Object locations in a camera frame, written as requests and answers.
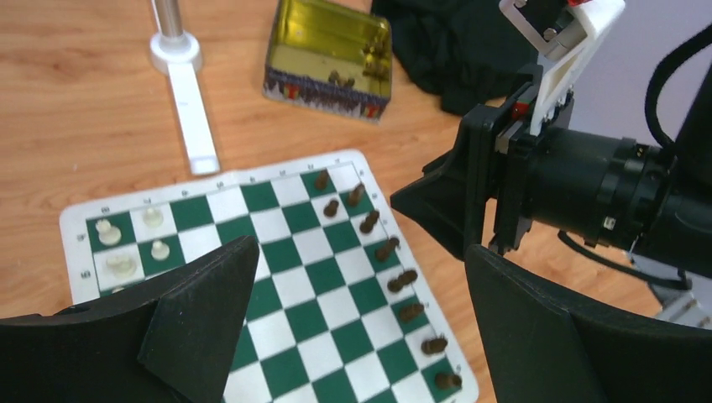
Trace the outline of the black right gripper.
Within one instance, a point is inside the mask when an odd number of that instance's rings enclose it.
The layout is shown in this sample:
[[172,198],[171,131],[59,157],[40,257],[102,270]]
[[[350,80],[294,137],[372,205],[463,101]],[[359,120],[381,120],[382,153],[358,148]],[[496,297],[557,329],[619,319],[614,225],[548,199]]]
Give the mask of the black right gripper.
[[490,247],[517,249],[533,222],[588,246],[630,250],[665,264],[711,261],[711,80],[705,77],[677,138],[645,145],[571,129],[571,101],[541,134],[516,105],[477,107],[458,128],[458,151],[421,169],[390,206],[456,260],[482,242],[496,201]]

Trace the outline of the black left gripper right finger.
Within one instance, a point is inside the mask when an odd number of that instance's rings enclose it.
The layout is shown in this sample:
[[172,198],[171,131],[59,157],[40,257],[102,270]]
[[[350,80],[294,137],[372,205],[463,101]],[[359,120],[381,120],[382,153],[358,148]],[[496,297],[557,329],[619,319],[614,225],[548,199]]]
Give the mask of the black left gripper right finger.
[[464,263],[497,401],[710,401],[709,330],[607,305],[479,244]]

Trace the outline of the dark brown chess knight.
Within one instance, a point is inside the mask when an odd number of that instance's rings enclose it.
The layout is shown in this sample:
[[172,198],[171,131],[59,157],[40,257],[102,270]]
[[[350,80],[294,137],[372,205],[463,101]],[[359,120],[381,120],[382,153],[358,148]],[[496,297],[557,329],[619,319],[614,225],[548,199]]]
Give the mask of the dark brown chess knight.
[[356,207],[363,200],[365,194],[364,183],[358,183],[348,194],[347,204]]

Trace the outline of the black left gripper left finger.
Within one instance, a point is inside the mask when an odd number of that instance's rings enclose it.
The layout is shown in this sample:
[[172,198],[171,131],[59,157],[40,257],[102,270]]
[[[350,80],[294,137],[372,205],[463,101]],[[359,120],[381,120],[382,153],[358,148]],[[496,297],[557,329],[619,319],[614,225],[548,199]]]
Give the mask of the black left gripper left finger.
[[2,319],[2,401],[219,402],[258,260],[242,236],[109,296]]

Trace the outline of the dark brown chess piece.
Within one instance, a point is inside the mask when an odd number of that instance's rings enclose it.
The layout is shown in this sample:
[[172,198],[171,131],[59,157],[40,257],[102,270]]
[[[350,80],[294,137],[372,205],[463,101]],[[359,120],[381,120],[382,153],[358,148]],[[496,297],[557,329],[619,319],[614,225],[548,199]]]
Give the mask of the dark brown chess piece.
[[400,246],[400,240],[397,237],[386,239],[381,246],[374,251],[374,257],[380,261],[386,261],[394,251]]
[[380,211],[373,210],[367,214],[364,220],[359,224],[359,231],[363,234],[372,233],[375,225],[380,219]]
[[444,353],[448,346],[448,340],[445,337],[428,338],[421,343],[421,351],[425,355],[435,355]]
[[405,270],[399,273],[395,278],[390,279],[386,287],[391,293],[398,293],[402,291],[406,286],[411,285],[418,279],[418,273],[413,270]]
[[401,306],[398,310],[398,318],[402,323],[408,323],[418,318],[425,310],[425,306],[420,302],[413,302]]

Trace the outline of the dark brown chess pawn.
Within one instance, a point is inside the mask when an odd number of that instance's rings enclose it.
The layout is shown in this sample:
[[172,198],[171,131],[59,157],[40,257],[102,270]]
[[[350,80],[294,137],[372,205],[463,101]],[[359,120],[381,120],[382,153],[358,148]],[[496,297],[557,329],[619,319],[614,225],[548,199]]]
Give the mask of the dark brown chess pawn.
[[434,382],[439,390],[458,390],[462,387],[462,378],[451,372],[438,372]]
[[324,191],[330,181],[330,176],[327,170],[320,170],[314,180],[314,188],[318,191]]
[[337,199],[331,199],[327,205],[323,208],[323,214],[325,217],[335,217],[338,213],[340,207],[340,201]]

